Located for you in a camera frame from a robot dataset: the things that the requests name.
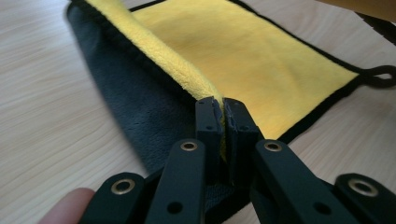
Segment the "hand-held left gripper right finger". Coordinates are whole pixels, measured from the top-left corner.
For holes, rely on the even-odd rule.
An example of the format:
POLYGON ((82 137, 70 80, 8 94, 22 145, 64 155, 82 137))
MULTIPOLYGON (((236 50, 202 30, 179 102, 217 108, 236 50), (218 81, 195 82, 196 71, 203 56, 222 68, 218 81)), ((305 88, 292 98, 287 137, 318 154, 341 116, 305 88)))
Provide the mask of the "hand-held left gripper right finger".
POLYGON ((223 103, 229 181, 236 187, 248 187, 253 177, 251 151, 262 134, 242 102, 224 98, 223 103))

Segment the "grey and yellow towel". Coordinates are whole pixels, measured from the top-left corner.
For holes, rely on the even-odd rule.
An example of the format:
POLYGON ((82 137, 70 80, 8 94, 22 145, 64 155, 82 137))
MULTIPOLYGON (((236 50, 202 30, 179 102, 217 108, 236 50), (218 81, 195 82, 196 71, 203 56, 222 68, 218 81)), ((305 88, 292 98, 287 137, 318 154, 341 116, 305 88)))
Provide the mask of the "grey and yellow towel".
POLYGON ((97 87, 149 175, 99 188, 86 223, 220 224, 252 204, 266 224, 396 223, 396 194, 363 175, 316 177, 290 141, 360 85, 396 86, 396 67, 361 69, 238 0, 71 0, 67 19, 97 87), (195 103, 222 111, 218 181, 205 176, 195 103), (224 98, 242 102, 262 136, 248 187, 229 181, 224 98))

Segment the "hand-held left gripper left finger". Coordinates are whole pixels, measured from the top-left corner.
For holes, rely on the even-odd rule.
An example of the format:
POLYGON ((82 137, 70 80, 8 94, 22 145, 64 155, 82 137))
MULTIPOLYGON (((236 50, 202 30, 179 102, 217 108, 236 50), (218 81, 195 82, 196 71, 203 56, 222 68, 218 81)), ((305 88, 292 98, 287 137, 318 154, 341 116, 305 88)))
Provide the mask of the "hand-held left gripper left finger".
POLYGON ((223 136, 222 111, 214 97, 195 103, 195 135, 205 145, 205 176, 207 181, 219 180, 220 144, 223 136))

